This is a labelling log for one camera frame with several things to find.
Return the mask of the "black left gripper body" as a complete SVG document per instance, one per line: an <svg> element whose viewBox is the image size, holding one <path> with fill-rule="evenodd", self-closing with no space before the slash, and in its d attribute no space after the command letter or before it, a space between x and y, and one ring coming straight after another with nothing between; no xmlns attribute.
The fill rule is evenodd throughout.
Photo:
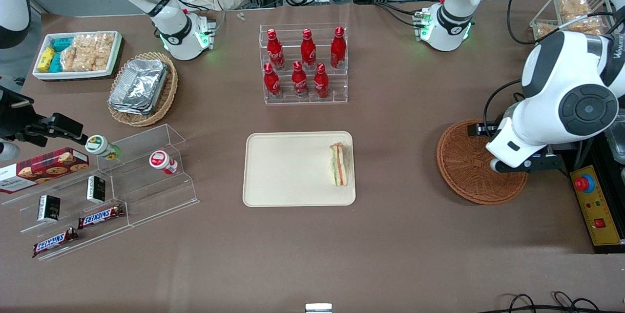
<svg viewBox="0 0 625 313"><path fill-rule="evenodd" d="M467 127L467 135L469 137L487 136L491 137L496 132L494 123L474 123ZM490 167L498 173L514 173L525 172L532 173L534 171L559 170L563 171L563 158L553 153L549 146L539 150L524 160L520 166L510 167L499 159L493 159Z"/></svg>

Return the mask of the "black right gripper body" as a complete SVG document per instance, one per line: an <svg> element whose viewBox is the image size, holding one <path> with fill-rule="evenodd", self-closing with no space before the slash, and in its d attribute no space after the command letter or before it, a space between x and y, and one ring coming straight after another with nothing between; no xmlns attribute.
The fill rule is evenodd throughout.
<svg viewBox="0 0 625 313"><path fill-rule="evenodd" d="M36 123L34 99L3 86L0 89L0 137L3 140L14 140L16 134Z"/></svg>

